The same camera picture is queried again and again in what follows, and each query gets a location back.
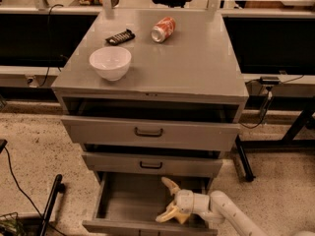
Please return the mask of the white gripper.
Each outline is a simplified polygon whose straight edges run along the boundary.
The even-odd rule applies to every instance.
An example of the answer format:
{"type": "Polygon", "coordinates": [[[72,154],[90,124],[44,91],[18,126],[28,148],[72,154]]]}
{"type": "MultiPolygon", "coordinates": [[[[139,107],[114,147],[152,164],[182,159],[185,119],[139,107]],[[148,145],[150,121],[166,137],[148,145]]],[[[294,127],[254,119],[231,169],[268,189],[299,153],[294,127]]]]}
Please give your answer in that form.
{"type": "Polygon", "coordinates": [[[210,197],[208,195],[193,193],[190,190],[180,190],[179,186],[167,177],[162,177],[161,182],[168,188],[172,196],[175,195],[175,203],[171,202],[166,207],[165,212],[157,216],[156,222],[167,222],[179,212],[200,214],[209,210],[210,197]]]}

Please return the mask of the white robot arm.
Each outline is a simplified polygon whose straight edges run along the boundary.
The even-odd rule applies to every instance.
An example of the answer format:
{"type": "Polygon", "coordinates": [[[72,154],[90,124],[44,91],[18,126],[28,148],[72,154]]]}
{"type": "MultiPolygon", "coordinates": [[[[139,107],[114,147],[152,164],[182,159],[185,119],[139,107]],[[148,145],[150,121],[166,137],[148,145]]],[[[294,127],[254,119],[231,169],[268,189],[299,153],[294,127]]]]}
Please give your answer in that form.
{"type": "Polygon", "coordinates": [[[269,236],[224,192],[198,194],[181,189],[167,177],[162,177],[161,182],[168,188],[173,200],[165,212],[157,216],[156,222],[176,219],[180,224],[184,224],[192,214],[197,214],[204,221],[213,224],[221,224],[227,220],[240,236],[269,236]]]}

